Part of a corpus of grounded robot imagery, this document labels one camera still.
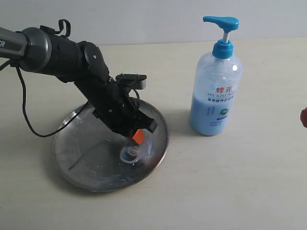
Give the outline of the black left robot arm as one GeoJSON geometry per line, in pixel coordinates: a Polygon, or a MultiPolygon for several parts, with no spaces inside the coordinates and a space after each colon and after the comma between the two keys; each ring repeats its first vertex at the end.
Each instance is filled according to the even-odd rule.
{"type": "Polygon", "coordinates": [[[94,116],[112,132],[136,144],[144,141],[143,130],[154,132],[157,122],[140,110],[140,98],[130,91],[145,88],[146,75],[119,74],[112,78],[100,49],[87,41],[69,39],[71,26],[59,21],[59,29],[41,26],[20,32],[0,31],[0,55],[5,65],[22,71],[55,76],[72,82],[94,107],[94,116]]]}

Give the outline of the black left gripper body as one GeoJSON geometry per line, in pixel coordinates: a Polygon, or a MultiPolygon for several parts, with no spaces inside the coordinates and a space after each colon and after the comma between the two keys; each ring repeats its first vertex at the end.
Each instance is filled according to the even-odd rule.
{"type": "Polygon", "coordinates": [[[129,92],[134,89],[122,83],[89,84],[88,100],[94,107],[93,115],[99,118],[112,132],[132,137],[138,129],[154,133],[157,122],[140,111],[140,97],[133,99],[129,92]]]}

